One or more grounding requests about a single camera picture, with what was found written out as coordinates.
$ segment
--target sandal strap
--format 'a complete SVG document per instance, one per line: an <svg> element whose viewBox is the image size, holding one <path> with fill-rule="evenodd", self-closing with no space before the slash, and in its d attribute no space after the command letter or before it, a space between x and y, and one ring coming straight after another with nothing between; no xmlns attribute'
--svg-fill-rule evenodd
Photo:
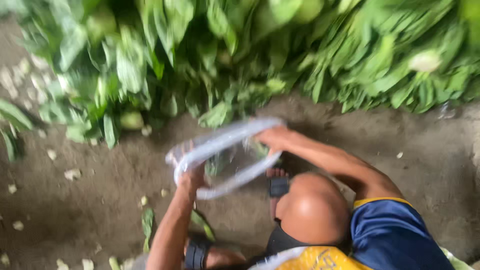
<svg viewBox="0 0 480 270"><path fill-rule="evenodd" d="M203 235L192 236L185 253L185 268L203 270L205 258L211 245L212 242Z"/></svg>
<svg viewBox="0 0 480 270"><path fill-rule="evenodd" d="M282 177L272 177L269 180L268 193L270 197L282 197L287 194L289 191L288 185L289 178L286 176Z"/></svg>

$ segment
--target dirt ground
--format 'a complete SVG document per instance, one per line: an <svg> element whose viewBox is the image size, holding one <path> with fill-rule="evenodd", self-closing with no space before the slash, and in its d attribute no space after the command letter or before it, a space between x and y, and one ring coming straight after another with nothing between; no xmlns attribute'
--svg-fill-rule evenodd
<svg viewBox="0 0 480 270"><path fill-rule="evenodd" d="M0 66L18 64L26 55L15 44L15 35L19 29L12 18L0 23ZM17 104L27 99L24 89ZM8 93L0 88L0 95ZM442 121L436 110L423 115L390 109L340 111L338 105L313 105L293 94L273 99L258 115L281 117L292 128L384 171L425 219L439 245L467 262L479 259L480 104L464 106L458 119ZM16 163L7 161L0 143L0 250L7 252L15 270L55 269L58 258L73 269L83 258L92 259L96 269L109 269L110 256L139 255L144 239L140 198L149 197L159 222L172 198L162 198L160 190L175 190L165 154L175 144L208 132L183 115L147 138L122 135L120 144L108 150L105 144L69 141L62 127L46 131L46 139L36 132L21 134L25 157ZM47 157L47 149L57 151L55 161ZM399 152L403 157L397 159ZM293 173L312 169L290 156L285 165ZM72 168L82 171L74 182L63 176ZM18 191L11 195L7 185L13 183ZM218 238L239 244L247 255L262 250L274 226L262 179L197 205ZM14 230L14 221L22 221L25 229Z"/></svg>

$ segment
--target man's right hand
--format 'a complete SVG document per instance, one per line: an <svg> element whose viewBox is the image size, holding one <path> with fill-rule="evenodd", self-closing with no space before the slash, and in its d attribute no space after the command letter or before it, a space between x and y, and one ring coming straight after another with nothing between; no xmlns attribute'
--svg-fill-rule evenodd
<svg viewBox="0 0 480 270"><path fill-rule="evenodd" d="M284 125L266 129L255 136L261 143L270 147L270 153L287 151L289 142L296 132Z"/></svg>

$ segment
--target black sandal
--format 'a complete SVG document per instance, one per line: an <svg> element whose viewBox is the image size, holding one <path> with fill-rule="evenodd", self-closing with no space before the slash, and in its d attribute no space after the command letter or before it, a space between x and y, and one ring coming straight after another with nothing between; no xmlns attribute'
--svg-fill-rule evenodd
<svg viewBox="0 0 480 270"><path fill-rule="evenodd" d="M212 242L202 234L190 236L190 242L185 253L185 269L203 270L205 269L205 259Z"/></svg>

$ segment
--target hand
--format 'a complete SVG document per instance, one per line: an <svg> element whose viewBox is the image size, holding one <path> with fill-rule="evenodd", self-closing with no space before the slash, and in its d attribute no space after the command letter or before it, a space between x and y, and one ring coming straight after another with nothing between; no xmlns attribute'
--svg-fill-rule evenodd
<svg viewBox="0 0 480 270"><path fill-rule="evenodd" d="M206 186L205 163L184 172L179 179L179 186L184 186L191 192L197 192L197 189Z"/></svg>
<svg viewBox="0 0 480 270"><path fill-rule="evenodd" d="M255 135L255 138L261 143L270 147L270 153L275 153L277 151L287 150L290 137L294 133L294 131L290 130L286 126L279 125L260 132L259 134Z"/></svg>

